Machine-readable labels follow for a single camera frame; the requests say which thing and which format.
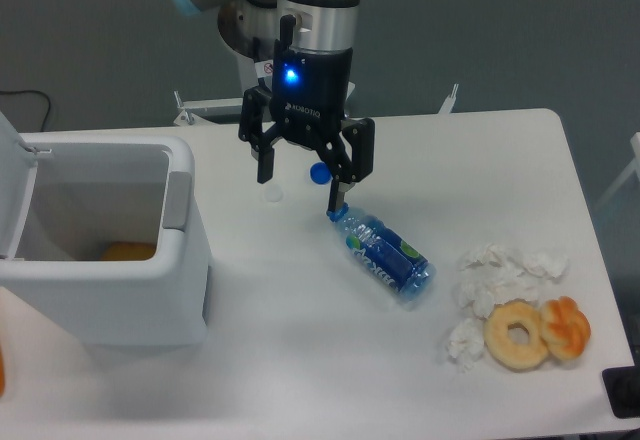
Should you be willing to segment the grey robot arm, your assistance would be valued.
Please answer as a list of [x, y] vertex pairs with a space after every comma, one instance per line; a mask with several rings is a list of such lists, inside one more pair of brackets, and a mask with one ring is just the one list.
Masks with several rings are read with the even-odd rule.
[[318, 154], [331, 174], [327, 213], [373, 170], [375, 125], [345, 112], [360, 0], [173, 0], [186, 14], [217, 9], [227, 45], [255, 71], [244, 86], [239, 137], [273, 176], [277, 141]]

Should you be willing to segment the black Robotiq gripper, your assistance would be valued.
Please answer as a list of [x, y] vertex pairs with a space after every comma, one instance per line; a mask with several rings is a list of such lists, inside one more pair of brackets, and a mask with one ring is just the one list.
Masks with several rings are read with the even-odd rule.
[[[345, 195], [374, 165], [375, 122], [371, 118], [345, 120], [344, 108], [353, 50], [319, 52], [274, 44], [272, 95], [260, 86], [244, 92], [238, 137], [248, 142], [257, 160], [257, 182], [273, 178], [275, 151], [280, 138], [318, 153], [332, 174], [327, 207], [337, 214]], [[274, 125], [263, 131], [265, 108]]]

